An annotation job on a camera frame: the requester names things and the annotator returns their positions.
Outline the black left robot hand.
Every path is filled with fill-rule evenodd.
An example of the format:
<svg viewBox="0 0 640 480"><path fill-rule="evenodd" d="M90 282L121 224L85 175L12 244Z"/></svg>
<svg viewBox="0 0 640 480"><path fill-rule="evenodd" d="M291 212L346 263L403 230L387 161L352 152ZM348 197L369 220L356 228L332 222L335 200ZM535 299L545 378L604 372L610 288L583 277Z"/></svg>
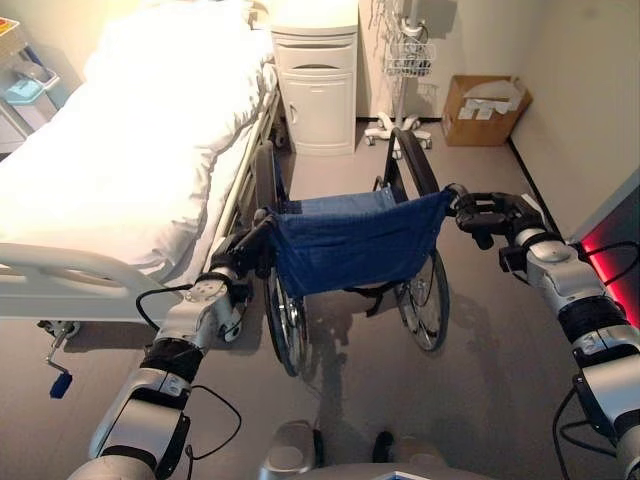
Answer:
<svg viewBox="0 0 640 480"><path fill-rule="evenodd" d="M258 278L266 279L273 266L270 238L274 227L274 216L268 214L251 229L227 237L212 254L209 271L227 268L243 278L254 270Z"/></svg>

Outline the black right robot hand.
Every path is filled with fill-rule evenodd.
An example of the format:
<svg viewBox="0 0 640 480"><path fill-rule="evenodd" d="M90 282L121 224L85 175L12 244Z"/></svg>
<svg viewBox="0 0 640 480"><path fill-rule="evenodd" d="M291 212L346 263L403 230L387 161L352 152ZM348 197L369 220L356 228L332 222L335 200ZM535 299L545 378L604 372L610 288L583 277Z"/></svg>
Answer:
<svg viewBox="0 0 640 480"><path fill-rule="evenodd" d="M493 246L493 235L504 236L513 244L524 230L546 230L540 212L522 196L502 192L470 193L456 183L446 189L453 195L447 215L455 218L457 227L469 233L481 250Z"/></svg>

